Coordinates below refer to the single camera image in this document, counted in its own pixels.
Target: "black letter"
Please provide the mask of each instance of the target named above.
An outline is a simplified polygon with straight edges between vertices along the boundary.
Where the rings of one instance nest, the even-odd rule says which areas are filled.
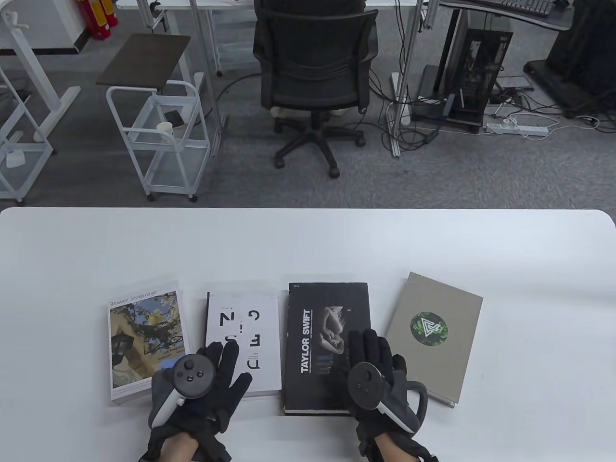
[[[232,321],[232,320],[234,320],[234,319],[235,319],[235,313],[234,313],[233,311],[231,311],[231,319],[229,319],[225,313],[221,313],[221,327],[222,327],[222,323],[223,323],[223,321],[224,321],[225,319],[226,319],[227,321]]]

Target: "triangle logo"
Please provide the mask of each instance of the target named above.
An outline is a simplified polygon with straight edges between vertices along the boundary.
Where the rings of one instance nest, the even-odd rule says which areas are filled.
[[[443,330],[440,324],[436,324],[436,322],[432,322],[425,318],[421,318],[421,324],[423,325],[424,335],[426,337],[429,337],[430,335],[435,334],[435,333],[436,334],[440,333],[440,331]]]

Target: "black glove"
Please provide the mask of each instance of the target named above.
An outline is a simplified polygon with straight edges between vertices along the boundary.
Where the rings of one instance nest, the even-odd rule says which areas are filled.
[[[374,365],[383,375],[385,380],[391,385],[394,385],[394,370],[404,372],[407,375],[407,362],[400,355],[392,356],[389,343],[383,337],[379,337],[372,329],[366,330],[363,333],[358,331],[349,332],[349,369],[352,369],[358,363],[367,362]],[[334,381],[338,383],[338,389],[342,392],[342,397],[348,411],[357,419],[357,437],[360,441],[360,454],[368,459],[369,462],[384,462],[383,456],[375,443],[375,438],[387,433],[394,443],[408,454],[421,459],[423,462],[439,462],[436,456],[433,456],[422,445],[413,440],[413,435],[404,431],[398,424],[393,422],[385,414],[381,414],[378,410],[368,411],[360,408],[352,400],[349,393],[346,376],[348,370],[344,368],[336,368],[332,371]],[[420,402],[421,421],[426,412],[427,400],[423,405]]]
[[[200,348],[197,354],[207,356],[216,367],[216,376],[210,391],[201,398],[186,400],[169,418],[168,425],[182,429],[189,434],[198,434],[204,426],[214,435],[224,433],[231,416],[250,387],[253,377],[244,372],[235,383],[231,379],[240,347],[235,340],[213,342],[207,348]]]
[[[361,334],[358,331],[349,332],[349,366],[352,369],[358,363],[371,363],[383,375],[385,380],[393,386],[394,369],[404,371],[407,374],[407,363],[400,355],[392,356],[389,343],[383,337],[376,335],[372,329],[366,330]],[[345,404],[353,417],[360,423],[358,431],[361,430],[367,438],[374,439],[383,433],[402,432],[403,430],[378,410],[366,411],[360,408],[348,395],[346,382],[344,390]]]
[[[239,353],[240,347],[235,340],[227,342],[224,348],[222,343],[214,342],[197,351],[197,354],[207,356],[216,367],[212,388],[205,396],[187,399],[164,425],[152,429],[148,450],[141,461],[157,460],[165,440],[180,432],[190,434],[199,443],[199,452],[208,460],[231,460],[224,445],[215,436],[227,430],[231,416],[253,381],[253,377],[246,372],[231,385]]]

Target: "chair base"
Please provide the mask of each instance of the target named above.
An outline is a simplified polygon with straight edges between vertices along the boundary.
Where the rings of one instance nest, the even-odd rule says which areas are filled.
[[[287,154],[306,143],[314,143],[321,150],[327,163],[330,165],[330,178],[335,179],[340,176],[338,164],[327,144],[327,139],[354,140],[358,147],[366,146],[366,139],[361,130],[351,130],[344,127],[324,127],[323,121],[325,117],[326,114],[322,112],[312,111],[310,113],[310,124],[292,119],[277,118],[275,120],[274,131],[276,133],[281,133],[283,127],[289,127],[300,132],[297,138],[276,153],[274,158],[274,165],[276,168],[280,169],[285,167],[284,157]]]

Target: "green circular logo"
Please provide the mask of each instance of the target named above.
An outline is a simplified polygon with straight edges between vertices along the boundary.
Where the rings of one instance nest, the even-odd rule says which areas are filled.
[[[447,340],[449,335],[447,324],[443,318],[430,313],[430,311],[424,311],[413,317],[411,332],[415,340],[427,346],[438,346]]]

